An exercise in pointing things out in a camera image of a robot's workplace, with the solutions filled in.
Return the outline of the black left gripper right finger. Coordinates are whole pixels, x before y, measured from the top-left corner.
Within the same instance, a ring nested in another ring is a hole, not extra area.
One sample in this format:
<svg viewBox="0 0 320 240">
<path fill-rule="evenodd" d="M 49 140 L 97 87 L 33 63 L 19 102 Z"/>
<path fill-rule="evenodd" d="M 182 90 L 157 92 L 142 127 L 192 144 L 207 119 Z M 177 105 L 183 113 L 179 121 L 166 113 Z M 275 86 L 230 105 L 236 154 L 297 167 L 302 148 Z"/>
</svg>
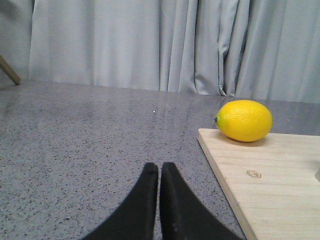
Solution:
<svg viewBox="0 0 320 240">
<path fill-rule="evenodd" d="M 238 240 L 200 202 L 173 162 L 161 171 L 159 213 L 164 240 Z"/>
</svg>

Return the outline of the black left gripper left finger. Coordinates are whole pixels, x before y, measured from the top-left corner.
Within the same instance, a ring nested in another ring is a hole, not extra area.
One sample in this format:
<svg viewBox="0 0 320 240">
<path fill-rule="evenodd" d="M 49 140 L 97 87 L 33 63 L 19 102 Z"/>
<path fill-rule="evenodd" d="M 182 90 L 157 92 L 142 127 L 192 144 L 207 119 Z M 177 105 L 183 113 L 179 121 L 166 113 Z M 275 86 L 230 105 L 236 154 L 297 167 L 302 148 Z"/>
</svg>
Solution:
<svg viewBox="0 0 320 240">
<path fill-rule="evenodd" d="M 85 240 L 151 240 L 154 234 L 158 192 L 158 167 L 143 170 L 121 205 Z"/>
</svg>

